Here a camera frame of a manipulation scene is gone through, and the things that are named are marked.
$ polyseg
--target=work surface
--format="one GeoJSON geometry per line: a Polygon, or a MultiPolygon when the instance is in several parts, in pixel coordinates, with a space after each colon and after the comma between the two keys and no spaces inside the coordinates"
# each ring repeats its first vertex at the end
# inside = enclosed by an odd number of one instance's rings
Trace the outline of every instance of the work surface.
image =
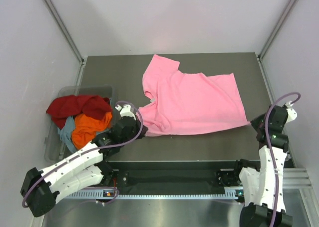
{"type": "MultiPolygon", "coordinates": [[[[270,100],[254,53],[169,54],[184,73],[207,76],[234,73],[247,120],[264,113],[270,100]]],[[[149,103],[142,75],[152,55],[90,56],[81,85],[111,84],[118,100],[140,107],[149,103]]],[[[257,160],[258,142],[250,126],[195,136],[147,137],[134,141],[111,157],[112,161],[231,161],[257,160]]]]}

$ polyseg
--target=plastic bin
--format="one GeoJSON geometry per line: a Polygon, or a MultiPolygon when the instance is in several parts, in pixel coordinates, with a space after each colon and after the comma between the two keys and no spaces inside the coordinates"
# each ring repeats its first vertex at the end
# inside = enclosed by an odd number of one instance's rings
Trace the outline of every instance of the plastic bin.
{"type": "MultiPolygon", "coordinates": [[[[100,95],[102,97],[110,98],[111,107],[114,109],[114,104],[116,102],[115,90],[111,85],[100,85],[100,86],[68,86],[62,88],[58,97],[71,95],[71,94],[87,94],[87,95],[100,95]]],[[[50,163],[56,163],[63,158],[69,156],[71,153],[66,147],[66,145],[60,140],[58,135],[57,126],[52,123],[49,131],[49,136],[45,140],[45,160],[50,163]]]]}

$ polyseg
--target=orange cloth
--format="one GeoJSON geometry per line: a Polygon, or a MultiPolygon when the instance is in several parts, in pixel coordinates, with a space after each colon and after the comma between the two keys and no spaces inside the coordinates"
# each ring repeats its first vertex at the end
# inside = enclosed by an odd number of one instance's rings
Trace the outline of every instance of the orange cloth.
{"type": "Polygon", "coordinates": [[[75,129],[71,138],[76,149],[80,150],[87,143],[95,138],[96,132],[104,131],[110,126],[112,113],[106,112],[102,120],[95,120],[86,116],[84,113],[78,115],[75,119],[75,129]]]}

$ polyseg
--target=pink t-shirt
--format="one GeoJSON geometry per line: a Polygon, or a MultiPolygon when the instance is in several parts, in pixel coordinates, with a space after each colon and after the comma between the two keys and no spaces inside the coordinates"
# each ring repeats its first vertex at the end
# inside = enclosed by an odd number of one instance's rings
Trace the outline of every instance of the pink t-shirt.
{"type": "Polygon", "coordinates": [[[180,62],[154,55],[143,74],[151,102],[140,107],[146,136],[195,135],[248,125],[234,74],[184,74],[180,62]]]}

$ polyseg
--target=clothing pile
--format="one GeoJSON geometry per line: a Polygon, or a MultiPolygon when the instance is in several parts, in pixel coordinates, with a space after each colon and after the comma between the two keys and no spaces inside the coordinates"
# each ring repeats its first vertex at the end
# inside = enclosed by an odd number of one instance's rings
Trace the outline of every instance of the clothing pile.
{"type": "Polygon", "coordinates": [[[74,153],[110,127],[112,108],[109,98],[99,95],[58,97],[46,112],[58,128],[58,134],[74,153]]]}

